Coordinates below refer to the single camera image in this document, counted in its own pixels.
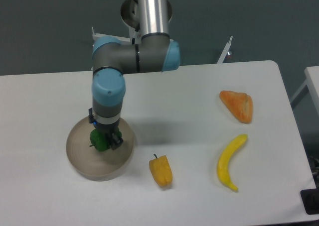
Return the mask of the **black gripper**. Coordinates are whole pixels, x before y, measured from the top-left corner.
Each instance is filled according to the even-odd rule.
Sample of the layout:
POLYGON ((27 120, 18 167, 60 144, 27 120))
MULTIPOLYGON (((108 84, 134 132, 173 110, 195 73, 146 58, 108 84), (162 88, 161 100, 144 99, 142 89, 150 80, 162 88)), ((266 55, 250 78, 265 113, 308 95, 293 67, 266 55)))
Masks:
POLYGON ((88 115, 89 123, 93 125, 94 129, 97 132, 102 134, 107 134, 107 139, 108 139, 110 148, 112 150, 119 148, 124 142, 122 139, 122 133, 119 130, 120 120, 118 119, 116 122, 112 124, 104 124, 94 119, 93 108, 89 108, 88 112, 89 112, 89 115, 88 115))

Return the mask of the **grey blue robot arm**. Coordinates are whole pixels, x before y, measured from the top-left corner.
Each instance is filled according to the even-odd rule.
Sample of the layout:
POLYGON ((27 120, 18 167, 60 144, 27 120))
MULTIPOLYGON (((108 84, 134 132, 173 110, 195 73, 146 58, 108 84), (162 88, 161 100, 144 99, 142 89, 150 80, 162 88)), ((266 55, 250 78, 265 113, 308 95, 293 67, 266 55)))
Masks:
POLYGON ((92 51, 92 108, 89 123, 91 146, 103 152, 123 144, 119 122, 126 85, 125 74, 163 72, 180 66, 180 50, 168 33, 170 20, 167 0, 127 0, 127 11, 135 22, 129 44, 112 36, 95 40, 92 51))

